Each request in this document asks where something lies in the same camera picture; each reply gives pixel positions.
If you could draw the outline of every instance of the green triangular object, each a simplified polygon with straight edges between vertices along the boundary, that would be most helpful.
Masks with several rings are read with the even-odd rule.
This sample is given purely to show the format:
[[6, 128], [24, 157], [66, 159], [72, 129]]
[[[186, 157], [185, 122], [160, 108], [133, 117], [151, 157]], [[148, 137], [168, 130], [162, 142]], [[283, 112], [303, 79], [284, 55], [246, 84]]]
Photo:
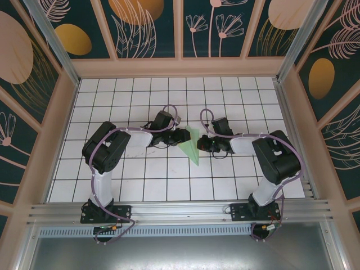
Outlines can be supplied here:
[[192, 129], [189, 125], [185, 127], [190, 132], [191, 140], [183, 143], [179, 143], [179, 148], [187, 155], [192, 162], [199, 166], [199, 149], [197, 149], [197, 140], [199, 140], [200, 131], [198, 129]]

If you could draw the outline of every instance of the dark teal wallpaper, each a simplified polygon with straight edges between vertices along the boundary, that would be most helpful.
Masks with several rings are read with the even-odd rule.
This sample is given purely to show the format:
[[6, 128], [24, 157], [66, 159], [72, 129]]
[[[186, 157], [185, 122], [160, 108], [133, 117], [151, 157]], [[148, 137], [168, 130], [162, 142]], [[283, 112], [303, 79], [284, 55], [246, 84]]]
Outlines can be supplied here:
[[248, 56], [285, 56], [311, 4], [309, 0], [266, 0]]
[[299, 71], [317, 120], [360, 79], [359, 7], [341, 3]]
[[7, 217], [4, 215], [0, 215], [0, 239], [1, 239], [2, 232], [4, 231], [6, 221], [7, 221]]
[[317, 21], [314, 30], [312, 31], [311, 35], [309, 36], [308, 40], [305, 42], [303, 49], [300, 51], [299, 55], [297, 56], [296, 60], [295, 60], [295, 66], [298, 65], [298, 62], [300, 61], [300, 59], [303, 57], [305, 50], [308, 47], [308, 43], [313, 39], [317, 29], [319, 28], [319, 26], [321, 25], [322, 21], [324, 20], [324, 17], [326, 16], [327, 12], [329, 11], [330, 7], [332, 6], [332, 4], [334, 3], [334, 0], [328, 0], [328, 3], [323, 11], [323, 13], [321, 14], [320, 19]]
[[321, 132], [346, 198], [360, 196], [360, 95]]
[[9, 1], [0, 24], [0, 86], [41, 123], [59, 74]]
[[184, 57], [239, 57], [253, 7], [247, 0], [184, 0]]
[[38, 133], [0, 101], [0, 200], [14, 202]]
[[118, 58], [175, 57], [173, 0], [101, 0]]
[[353, 218], [360, 233], [360, 211], [353, 212]]

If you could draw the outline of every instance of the gold circle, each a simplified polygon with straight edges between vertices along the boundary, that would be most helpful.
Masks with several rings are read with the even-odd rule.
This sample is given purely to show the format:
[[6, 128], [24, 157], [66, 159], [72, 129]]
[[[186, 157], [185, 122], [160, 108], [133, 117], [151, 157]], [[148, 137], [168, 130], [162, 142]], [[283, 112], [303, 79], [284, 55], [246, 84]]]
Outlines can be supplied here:
[[55, 29], [55, 32], [67, 52], [74, 55], [86, 55], [91, 51], [91, 40], [80, 27], [62, 24]]
[[147, 10], [150, 13], [154, 21], [158, 19], [163, 13], [164, 0], [109, 0], [109, 5], [117, 17], [126, 23], [133, 25], [143, 25], [146, 23], [146, 20], [141, 19], [143, 15], [141, 15], [138, 2], [144, 12]]
[[332, 62], [326, 58], [316, 60], [309, 74], [309, 91], [317, 100], [325, 97], [335, 79], [335, 69]]

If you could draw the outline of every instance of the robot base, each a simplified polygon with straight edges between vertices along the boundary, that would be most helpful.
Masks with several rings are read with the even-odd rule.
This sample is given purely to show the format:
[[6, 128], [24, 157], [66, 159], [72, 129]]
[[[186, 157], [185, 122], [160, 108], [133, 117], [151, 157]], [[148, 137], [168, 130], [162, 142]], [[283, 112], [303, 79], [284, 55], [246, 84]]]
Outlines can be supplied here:
[[[104, 224], [104, 223], [129, 223], [126, 220], [117, 220], [117, 218], [105, 213], [101, 208], [95, 205], [90, 199], [87, 202], [88, 205], [82, 207], [81, 213], [81, 224]], [[114, 200], [109, 203], [106, 210], [119, 215], [124, 218], [131, 217], [131, 206], [130, 205], [114, 205]]]
[[266, 206], [259, 207], [255, 212], [250, 210], [249, 203], [230, 205], [232, 221], [271, 221], [271, 216], [280, 220], [279, 205], [272, 202]]

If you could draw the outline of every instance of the black mounting bracket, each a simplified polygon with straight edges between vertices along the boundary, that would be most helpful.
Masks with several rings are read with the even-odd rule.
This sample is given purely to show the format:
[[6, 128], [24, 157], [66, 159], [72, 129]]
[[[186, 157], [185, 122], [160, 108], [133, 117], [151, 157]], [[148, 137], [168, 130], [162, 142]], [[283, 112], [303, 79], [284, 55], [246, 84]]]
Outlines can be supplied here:
[[271, 221], [271, 216], [277, 220], [281, 218], [279, 205], [274, 201], [259, 207], [256, 215], [250, 210], [249, 203], [231, 204], [230, 214], [232, 221]]

